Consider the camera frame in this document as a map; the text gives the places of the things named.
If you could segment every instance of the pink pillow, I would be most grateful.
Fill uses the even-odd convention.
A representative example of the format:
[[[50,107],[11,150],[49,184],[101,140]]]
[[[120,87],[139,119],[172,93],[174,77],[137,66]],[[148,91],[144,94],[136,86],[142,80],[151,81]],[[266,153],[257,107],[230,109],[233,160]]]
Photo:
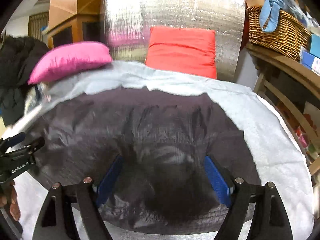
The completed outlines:
[[[112,62],[103,43],[82,41],[62,45],[45,54],[33,69],[28,84],[55,81]]]

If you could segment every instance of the human hand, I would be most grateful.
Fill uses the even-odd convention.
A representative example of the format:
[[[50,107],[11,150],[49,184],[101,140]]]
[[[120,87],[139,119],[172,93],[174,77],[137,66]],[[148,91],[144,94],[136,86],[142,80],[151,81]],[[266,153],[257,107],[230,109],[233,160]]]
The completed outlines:
[[[20,219],[21,213],[18,206],[17,192],[14,189],[14,185],[15,185],[14,181],[11,181],[9,187],[6,189],[5,194],[0,195],[0,207],[4,207],[8,203],[7,196],[10,196],[11,204],[10,204],[9,211],[13,219],[18,221]]]

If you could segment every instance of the dark garment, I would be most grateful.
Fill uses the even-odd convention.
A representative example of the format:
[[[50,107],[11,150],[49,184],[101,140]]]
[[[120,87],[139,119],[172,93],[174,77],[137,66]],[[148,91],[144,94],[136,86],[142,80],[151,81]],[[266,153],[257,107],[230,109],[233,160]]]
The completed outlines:
[[[213,153],[234,176],[259,184],[250,151],[221,107],[207,94],[176,96],[158,90],[117,88],[81,95],[39,118],[28,142],[44,136],[30,173],[47,189],[90,176],[96,184],[110,159],[124,166],[102,218],[150,234],[195,234],[220,228],[228,209],[219,204],[204,172]],[[252,218],[250,206],[246,220]]]
[[[47,46],[31,37],[7,36],[0,50],[0,111],[5,125],[23,116],[24,100],[31,86],[29,76]]]

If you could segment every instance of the reflective foil sheet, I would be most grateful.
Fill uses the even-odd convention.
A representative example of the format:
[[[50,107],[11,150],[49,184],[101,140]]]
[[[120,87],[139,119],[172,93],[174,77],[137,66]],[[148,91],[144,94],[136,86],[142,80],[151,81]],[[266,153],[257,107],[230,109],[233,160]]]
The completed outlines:
[[[232,81],[242,40],[244,0],[104,0],[104,40],[113,59],[145,62],[150,28],[216,31],[218,79]]]

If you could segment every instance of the silver bolt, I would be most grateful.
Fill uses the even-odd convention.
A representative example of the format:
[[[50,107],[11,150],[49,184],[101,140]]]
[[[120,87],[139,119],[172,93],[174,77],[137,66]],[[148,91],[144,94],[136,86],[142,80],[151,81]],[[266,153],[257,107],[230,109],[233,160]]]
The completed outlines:
[[[267,185],[271,188],[274,188],[276,186],[272,181],[269,181]]]
[[[243,183],[243,179],[240,178],[240,177],[237,177],[237,178],[236,178],[236,183],[242,184],[242,183]]]
[[[60,183],[56,182],[52,184],[52,188],[58,188],[60,187]]]
[[[92,179],[90,177],[86,177],[83,179],[83,183],[88,184],[92,181]]]

